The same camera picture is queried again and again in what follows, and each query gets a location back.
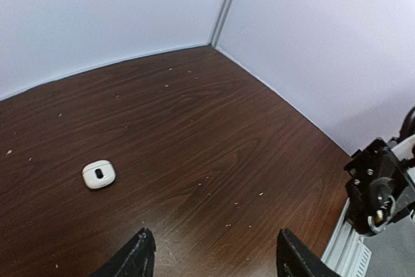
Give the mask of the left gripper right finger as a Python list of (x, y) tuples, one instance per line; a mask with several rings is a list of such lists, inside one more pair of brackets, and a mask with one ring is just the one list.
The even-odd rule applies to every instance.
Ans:
[(287, 228), (278, 233), (276, 268), (278, 277), (338, 276)]

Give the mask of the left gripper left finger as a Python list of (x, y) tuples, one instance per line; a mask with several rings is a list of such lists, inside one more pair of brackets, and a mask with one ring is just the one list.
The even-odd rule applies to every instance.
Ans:
[(140, 229), (109, 261), (89, 276), (144, 276), (154, 275), (156, 242), (148, 228)]

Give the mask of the white earbud charging case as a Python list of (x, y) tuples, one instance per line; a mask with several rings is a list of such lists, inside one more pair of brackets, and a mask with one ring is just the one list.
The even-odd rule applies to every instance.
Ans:
[(108, 160), (98, 160), (85, 166), (82, 178), (88, 189), (101, 189), (112, 184), (116, 179), (116, 172)]

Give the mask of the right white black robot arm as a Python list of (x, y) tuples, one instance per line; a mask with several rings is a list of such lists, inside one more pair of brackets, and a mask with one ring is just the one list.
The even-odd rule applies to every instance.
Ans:
[(405, 116), (399, 136), (394, 141), (396, 144), (392, 147), (393, 154), (399, 161), (414, 167), (414, 107)]

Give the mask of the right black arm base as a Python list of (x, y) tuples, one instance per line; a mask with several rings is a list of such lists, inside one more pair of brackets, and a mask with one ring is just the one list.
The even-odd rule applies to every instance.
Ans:
[(346, 220), (361, 235), (380, 234), (414, 211), (414, 167), (399, 161), (393, 146), (377, 138), (344, 166), (351, 177)]

